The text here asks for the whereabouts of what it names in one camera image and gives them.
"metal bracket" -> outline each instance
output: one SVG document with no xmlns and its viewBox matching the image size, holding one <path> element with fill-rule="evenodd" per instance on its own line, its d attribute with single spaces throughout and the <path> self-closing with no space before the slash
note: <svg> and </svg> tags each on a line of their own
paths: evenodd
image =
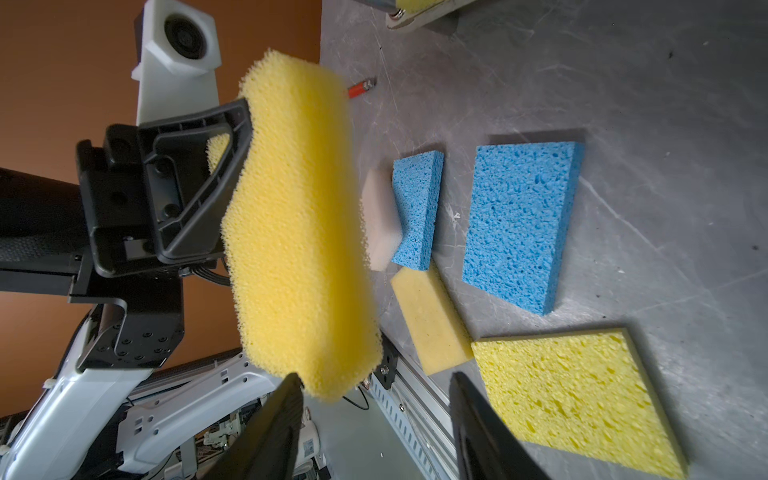
<svg viewBox="0 0 768 480">
<path fill-rule="evenodd" d="M 382 386 L 389 390 L 392 382 L 395 381 L 395 371 L 397 370 L 397 359 L 400 352 L 395 345 L 382 333 L 382 362 L 373 370 L 376 378 Z"/>
<path fill-rule="evenodd" d="M 280 379 L 253 366 L 244 354 L 179 389 L 130 408 L 118 428 L 120 470 L 146 473 L 204 426 L 274 391 Z"/>
<path fill-rule="evenodd" d="M 181 279 L 175 273 L 104 278 L 84 252 L 71 303 L 97 303 L 78 368 L 149 368 L 165 363 L 184 338 Z"/>
</svg>

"yellow foam sponge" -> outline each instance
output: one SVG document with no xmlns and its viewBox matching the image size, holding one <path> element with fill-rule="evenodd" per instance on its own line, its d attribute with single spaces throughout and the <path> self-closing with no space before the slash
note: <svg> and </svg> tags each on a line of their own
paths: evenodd
<svg viewBox="0 0 768 480">
<path fill-rule="evenodd" d="M 444 0 L 397 0 L 397 8 L 402 8 L 408 13 L 416 13 L 436 5 Z"/>
<path fill-rule="evenodd" d="M 687 464 L 625 329 L 472 344 L 515 436 L 668 478 Z"/>
<path fill-rule="evenodd" d="M 340 399 L 382 357 L 346 88 L 319 65 L 268 51 L 240 96 L 253 140 L 221 224 L 240 339 L 268 372 L 297 372 L 311 395 Z M 222 143 L 209 143 L 212 164 Z"/>
<path fill-rule="evenodd" d="M 469 335 L 445 291 L 435 262 L 425 272 L 404 266 L 392 278 L 424 373 L 431 375 L 472 359 Z"/>
</svg>

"brown wall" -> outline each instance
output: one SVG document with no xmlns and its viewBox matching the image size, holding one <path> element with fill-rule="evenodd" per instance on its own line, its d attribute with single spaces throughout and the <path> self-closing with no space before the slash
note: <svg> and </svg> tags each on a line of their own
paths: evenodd
<svg viewBox="0 0 768 480">
<path fill-rule="evenodd" d="M 267 48 L 318 61 L 320 0 L 188 0 L 216 19 L 219 98 Z M 143 2 L 34 0 L 0 5 L 0 167 L 76 183 L 74 146 L 100 145 L 109 124 L 133 124 L 138 83 L 133 20 Z M 228 289 L 184 281 L 186 335 L 173 366 L 240 344 Z M 0 293 L 0 416 L 26 410 L 55 373 L 88 306 Z"/>
</svg>

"cable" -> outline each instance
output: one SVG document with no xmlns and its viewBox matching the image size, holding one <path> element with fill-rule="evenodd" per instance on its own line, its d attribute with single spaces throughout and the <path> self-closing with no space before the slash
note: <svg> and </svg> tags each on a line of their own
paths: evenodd
<svg viewBox="0 0 768 480">
<path fill-rule="evenodd" d="M 353 404 L 357 408 L 361 409 L 361 410 L 368 410 L 368 409 L 370 409 L 371 405 L 368 403 L 368 397 L 366 397 L 366 394 L 362 390 L 360 390 L 360 395 L 362 395 L 362 399 L 366 401 L 366 407 L 365 408 L 359 406 L 358 404 L 354 403 L 352 400 L 346 398 L 345 396 L 343 396 L 342 398 L 345 399 L 347 402 Z"/>
<path fill-rule="evenodd" d="M 154 480 L 155 477 L 157 477 L 161 472 L 163 472 L 163 475 L 165 475 L 165 466 L 168 465 L 168 462 L 170 462 L 171 457 L 174 456 L 174 453 L 171 452 L 168 458 L 166 458 L 165 463 L 163 466 L 160 467 L 160 470 L 157 470 L 154 475 L 152 475 L 150 478 L 146 478 L 146 480 Z"/>
<path fill-rule="evenodd" d="M 218 273 L 211 272 L 202 265 L 194 265 L 190 267 L 190 272 L 194 273 L 203 280 L 208 280 L 211 283 L 215 283 L 221 286 L 232 286 L 230 278 L 228 276 L 219 275 Z"/>
</svg>

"scratched metal surface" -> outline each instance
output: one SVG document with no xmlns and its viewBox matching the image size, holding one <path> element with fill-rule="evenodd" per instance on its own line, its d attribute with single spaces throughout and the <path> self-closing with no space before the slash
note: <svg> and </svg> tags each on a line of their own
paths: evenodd
<svg viewBox="0 0 768 480">
<path fill-rule="evenodd" d="M 450 37 L 398 35 L 370 8 L 323 3 L 321 63 L 379 79 L 351 102 L 360 176 L 445 152 L 432 252 L 471 335 L 627 326 L 694 479 L 768 478 L 766 25 L 765 2 L 478 0 Z M 586 154 L 540 317 L 461 281 L 474 152 L 564 140 Z M 373 275 L 379 313 L 415 356 L 397 268 Z M 652 478 L 526 447 L 556 480 Z"/>
</svg>

